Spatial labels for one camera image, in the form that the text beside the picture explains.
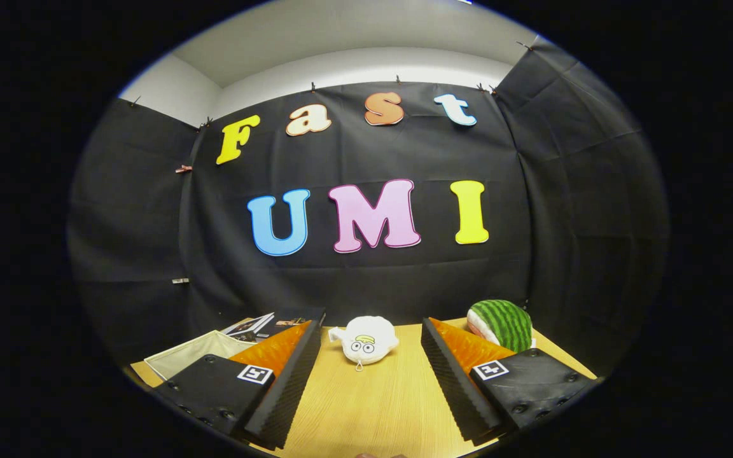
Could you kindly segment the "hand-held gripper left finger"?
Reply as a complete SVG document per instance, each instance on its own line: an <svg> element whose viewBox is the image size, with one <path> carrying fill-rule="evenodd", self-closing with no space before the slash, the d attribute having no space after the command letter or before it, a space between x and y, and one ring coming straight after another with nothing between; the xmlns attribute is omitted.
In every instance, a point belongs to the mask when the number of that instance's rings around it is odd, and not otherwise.
<svg viewBox="0 0 733 458"><path fill-rule="evenodd" d="M309 320L235 356L203 352L153 389L168 409L229 440L283 448L321 345Z"/></svg>

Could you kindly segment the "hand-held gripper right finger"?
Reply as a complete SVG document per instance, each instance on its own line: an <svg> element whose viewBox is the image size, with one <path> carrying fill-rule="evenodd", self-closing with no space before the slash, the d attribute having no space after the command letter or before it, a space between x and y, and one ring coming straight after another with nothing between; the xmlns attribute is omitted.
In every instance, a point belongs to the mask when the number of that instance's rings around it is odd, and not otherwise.
<svg viewBox="0 0 733 458"><path fill-rule="evenodd" d="M421 345L457 428L475 445L541 426L598 385L543 350L513 354L434 318L422 322Z"/></svg>

